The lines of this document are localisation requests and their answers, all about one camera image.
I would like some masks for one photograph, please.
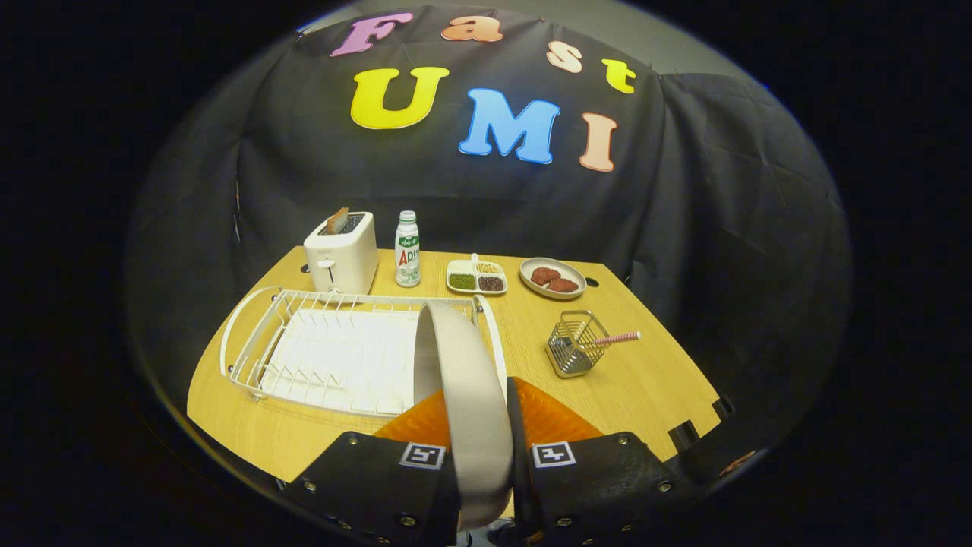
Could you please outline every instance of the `bottle label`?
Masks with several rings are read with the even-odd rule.
[[[396,240],[396,277],[402,283],[419,280],[419,237],[418,235],[398,236]]]
[[[402,247],[413,247],[419,244],[418,236],[402,236],[399,237],[399,245]]]

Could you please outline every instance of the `striped straw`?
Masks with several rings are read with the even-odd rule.
[[[624,334],[616,334],[614,336],[607,336],[604,338],[599,338],[594,341],[595,346],[607,346],[609,344],[614,344],[615,342],[628,342],[629,340],[641,340],[642,331],[634,331]]]

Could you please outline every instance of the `sectioned dish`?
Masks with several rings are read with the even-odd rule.
[[[471,260],[453,260],[445,269],[445,285],[459,293],[502,294],[509,282],[503,268],[495,262],[479,260],[472,253]]]

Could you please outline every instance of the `green beans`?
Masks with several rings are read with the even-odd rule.
[[[470,291],[476,288],[476,278],[467,273],[453,273],[449,275],[449,284],[453,288]]]

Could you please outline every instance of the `white dish rack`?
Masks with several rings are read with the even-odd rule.
[[[237,315],[258,294],[276,289],[243,350],[226,366],[226,342]],[[503,347],[488,302],[474,298],[408,298],[266,287],[230,316],[220,371],[254,399],[275,397],[312,407],[394,417],[411,408],[415,334],[429,302],[453,307],[479,326],[486,318],[505,396]]]

